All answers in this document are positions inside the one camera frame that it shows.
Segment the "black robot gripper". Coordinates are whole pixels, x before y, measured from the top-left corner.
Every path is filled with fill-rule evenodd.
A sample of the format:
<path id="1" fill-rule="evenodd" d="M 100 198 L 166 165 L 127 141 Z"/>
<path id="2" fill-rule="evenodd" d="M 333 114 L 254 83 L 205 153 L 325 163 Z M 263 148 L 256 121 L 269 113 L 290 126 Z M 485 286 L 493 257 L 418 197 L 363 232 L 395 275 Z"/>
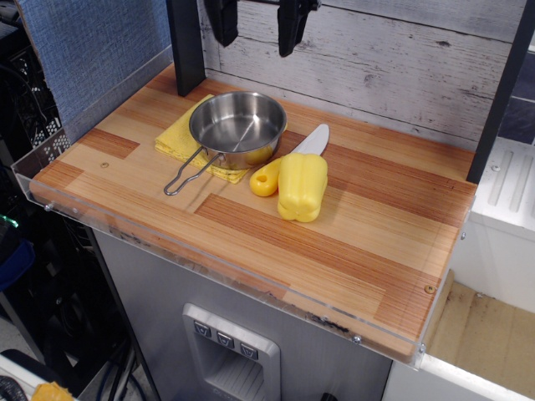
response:
<path id="1" fill-rule="evenodd" d="M 279 6 L 278 49 L 282 58 L 289 56 L 301 43 L 308 14 L 322 5 L 321 0 L 249 1 Z M 238 35 L 237 0 L 205 0 L 204 4 L 217 42 L 224 47 L 230 45 Z"/>

